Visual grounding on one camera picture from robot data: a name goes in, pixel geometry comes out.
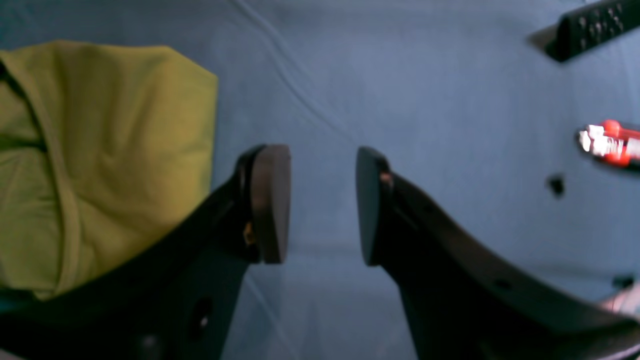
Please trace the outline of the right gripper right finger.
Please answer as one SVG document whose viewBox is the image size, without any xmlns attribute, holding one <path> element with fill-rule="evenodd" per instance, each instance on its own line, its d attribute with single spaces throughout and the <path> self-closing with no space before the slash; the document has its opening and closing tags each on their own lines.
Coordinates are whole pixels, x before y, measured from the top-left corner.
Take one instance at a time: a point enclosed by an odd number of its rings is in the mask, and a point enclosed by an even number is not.
<svg viewBox="0 0 640 360">
<path fill-rule="evenodd" d="M 393 278 L 421 360 L 637 360 L 639 320 L 558 291 L 468 235 L 370 146 L 356 160 L 368 266 Z"/>
</svg>

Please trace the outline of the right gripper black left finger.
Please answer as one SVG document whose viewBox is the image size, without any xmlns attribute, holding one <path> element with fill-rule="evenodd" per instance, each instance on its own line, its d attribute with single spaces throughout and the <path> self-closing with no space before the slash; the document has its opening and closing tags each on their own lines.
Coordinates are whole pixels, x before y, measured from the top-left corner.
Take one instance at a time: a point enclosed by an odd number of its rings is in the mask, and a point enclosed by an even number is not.
<svg viewBox="0 0 640 360">
<path fill-rule="evenodd" d="M 165 238 L 49 301 L 1 315 L 1 349 L 25 360 L 217 360 L 251 264 L 281 264 L 291 153 L 258 145 Z"/>
</svg>

